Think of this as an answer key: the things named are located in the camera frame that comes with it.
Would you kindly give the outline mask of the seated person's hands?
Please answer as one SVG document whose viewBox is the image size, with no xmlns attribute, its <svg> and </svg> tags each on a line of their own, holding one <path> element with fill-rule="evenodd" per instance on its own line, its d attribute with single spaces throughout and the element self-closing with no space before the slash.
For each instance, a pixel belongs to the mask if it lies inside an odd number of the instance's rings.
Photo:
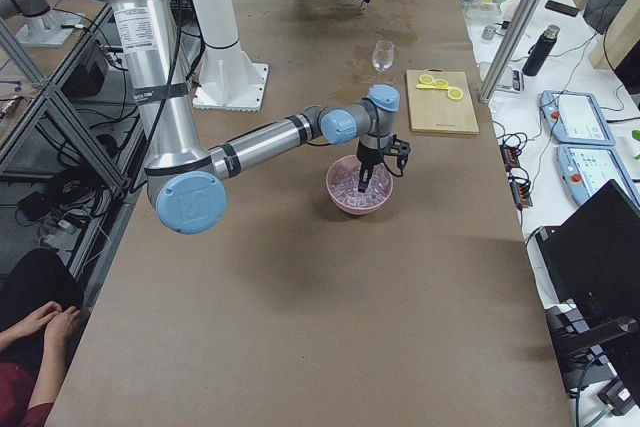
<svg viewBox="0 0 640 427">
<path fill-rule="evenodd" d="M 71 306 L 63 310 L 58 303 L 50 301 L 28 314 L 7 332 L 13 340 L 18 340 L 43 330 L 44 350 L 60 352 L 79 327 L 83 314 L 82 309 Z"/>
</svg>

